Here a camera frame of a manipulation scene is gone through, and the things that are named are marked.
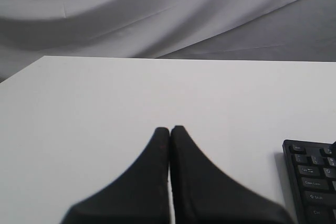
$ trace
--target white table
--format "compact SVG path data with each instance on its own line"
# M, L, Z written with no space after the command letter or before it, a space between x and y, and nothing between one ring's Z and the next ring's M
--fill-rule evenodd
M43 57L0 84L0 223L58 223L186 126L224 172L294 216L284 139L336 139L336 63Z

